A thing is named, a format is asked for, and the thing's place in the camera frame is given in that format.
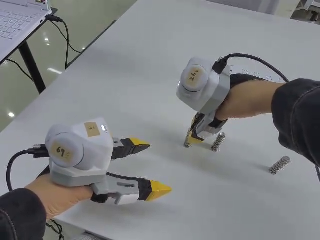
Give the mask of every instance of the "handwritten label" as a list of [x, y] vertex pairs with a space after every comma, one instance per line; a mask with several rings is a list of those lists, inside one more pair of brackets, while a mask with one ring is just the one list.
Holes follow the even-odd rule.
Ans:
[[96, 122], [85, 122], [84, 126], [86, 129], [86, 133], [88, 134], [88, 138], [101, 135]]
[[186, 84], [193, 88], [196, 87], [201, 73], [202, 73], [201, 69], [197, 67], [191, 68], [187, 76]]
[[64, 162], [70, 163], [72, 160], [74, 153], [68, 149], [67, 147], [61, 145], [59, 142], [55, 141], [52, 146], [50, 153], [55, 157], [61, 159]]

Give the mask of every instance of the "white table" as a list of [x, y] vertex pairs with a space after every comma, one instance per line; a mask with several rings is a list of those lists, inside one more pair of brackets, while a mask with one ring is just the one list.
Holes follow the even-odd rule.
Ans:
[[[9, 158], [44, 142], [56, 123], [104, 117], [114, 136], [149, 141], [148, 150], [113, 162], [110, 171], [172, 187], [154, 202], [116, 206], [83, 202], [57, 219], [112, 240], [302, 240], [320, 236], [315, 167], [284, 149], [272, 116], [230, 120], [217, 153], [210, 142], [183, 147], [193, 115], [176, 97], [189, 59], [229, 53], [263, 58], [289, 79], [319, 76], [319, 26], [201, 0], [139, 0], [1, 134], [0, 194]], [[234, 63], [260, 66], [250, 60]], [[282, 156], [292, 163], [266, 170]], [[14, 188], [48, 164], [23, 156]]]

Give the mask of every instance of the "laptop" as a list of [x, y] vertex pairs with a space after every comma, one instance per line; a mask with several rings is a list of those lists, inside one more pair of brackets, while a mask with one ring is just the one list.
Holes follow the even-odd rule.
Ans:
[[49, 0], [0, 0], [0, 62], [52, 13]]

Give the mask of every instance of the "human hand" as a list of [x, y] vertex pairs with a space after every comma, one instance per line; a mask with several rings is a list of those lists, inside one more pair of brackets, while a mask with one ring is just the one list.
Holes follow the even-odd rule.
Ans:
[[215, 116], [220, 121], [224, 121], [271, 113], [273, 96], [282, 85], [284, 83], [263, 80], [241, 83], [230, 90]]
[[89, 186], [65, 187], [53, 183], [50, 175], [38, 177], [25, 187], [41, 200], [46, 211], [46, 219], [62, 214], [80, 201], [90, 199], [93, 191]]

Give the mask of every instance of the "dark sleeve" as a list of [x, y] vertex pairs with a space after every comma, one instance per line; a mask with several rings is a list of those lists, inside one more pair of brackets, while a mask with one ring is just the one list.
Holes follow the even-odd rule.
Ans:
[[0, 197], [0, 239], [42, 240], [46, 210], [38, 196], [20, 188]]
[[280, 144], [320, 166], [320, 82], [297, 79], [278, 88], [272, 116]]

